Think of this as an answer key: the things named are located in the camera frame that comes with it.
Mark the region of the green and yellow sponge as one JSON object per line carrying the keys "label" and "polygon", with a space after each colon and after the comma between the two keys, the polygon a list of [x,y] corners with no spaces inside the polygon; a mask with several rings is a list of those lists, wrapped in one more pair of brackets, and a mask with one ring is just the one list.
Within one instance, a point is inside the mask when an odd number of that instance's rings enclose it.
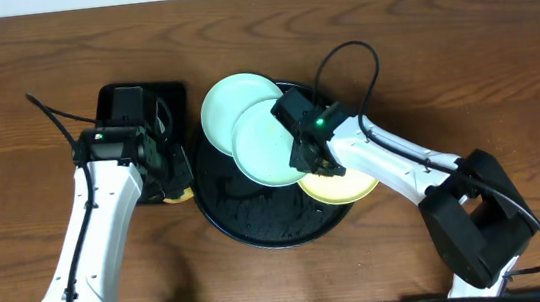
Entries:
{"label": "green and yellow sponge", "polygon": [[172,196],[169,196],[169,197],[166,197],[163,199],[163,203],[167,203],[167,204],[180,204],[182,202],[185,202],[185,201],[189,201],[191,198],[194,197],[194,193],[192,191],[192,188],[185,188],[181,191],[180,194],[176,195],[172,195]]}

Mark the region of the yellow plate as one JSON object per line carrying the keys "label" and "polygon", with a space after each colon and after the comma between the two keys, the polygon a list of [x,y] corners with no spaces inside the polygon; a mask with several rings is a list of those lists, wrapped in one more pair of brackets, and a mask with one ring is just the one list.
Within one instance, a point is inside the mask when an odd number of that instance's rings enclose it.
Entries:
{"label": "yellow plate", "polygon": [[371,193],[379,181],[365,173],[347,169],[343,176],[307,174],[298,183],[306,194],[317,201],[330,205],[345,205]]}

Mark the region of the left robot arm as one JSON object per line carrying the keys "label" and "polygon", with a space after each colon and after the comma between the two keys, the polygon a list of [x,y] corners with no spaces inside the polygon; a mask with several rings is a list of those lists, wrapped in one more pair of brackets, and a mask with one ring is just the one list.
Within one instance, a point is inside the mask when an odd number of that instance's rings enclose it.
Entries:
{"label": "left robot arm", "polygon": [[111,83],[92,126],[73,140],[74,200],[60,258],[41,302],[118,302],[128,228],[137,205],[187,200],[180,82]]}

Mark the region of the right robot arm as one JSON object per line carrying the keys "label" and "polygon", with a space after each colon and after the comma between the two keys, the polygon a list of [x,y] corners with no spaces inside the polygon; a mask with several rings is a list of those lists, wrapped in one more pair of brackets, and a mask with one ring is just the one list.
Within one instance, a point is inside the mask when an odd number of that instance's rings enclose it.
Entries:
{"label": "right robot arm", "polygon": [[292,88],[271,113],[294,138],[289,164],[342,176],[356,170],[418,206],[440,258],[453,272],[453,298],[498,297],[537,226],[496,158],[427,150],[338,103],[312,104]]}

